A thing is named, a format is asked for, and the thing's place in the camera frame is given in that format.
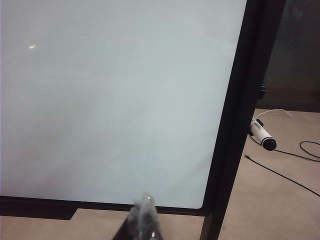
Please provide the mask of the right gripper right finger taped clear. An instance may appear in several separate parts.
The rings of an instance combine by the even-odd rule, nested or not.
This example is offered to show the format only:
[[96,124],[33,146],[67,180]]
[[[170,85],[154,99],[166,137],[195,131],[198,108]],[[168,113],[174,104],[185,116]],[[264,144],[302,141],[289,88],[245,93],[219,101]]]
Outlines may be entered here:
[[155,202],[147,193],[142,195],[142,239],[163,239]]

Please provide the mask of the right gripper left finger taped clear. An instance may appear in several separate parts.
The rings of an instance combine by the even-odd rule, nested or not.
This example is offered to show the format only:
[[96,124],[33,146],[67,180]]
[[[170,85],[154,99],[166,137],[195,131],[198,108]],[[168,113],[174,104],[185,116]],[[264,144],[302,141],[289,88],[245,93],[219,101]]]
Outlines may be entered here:
[[145,200],[145,194],[140,199],[134,200],[134,205],[130,209],[128,215],[117,230],[112,240],[140,240],[139,217],[140,210]]

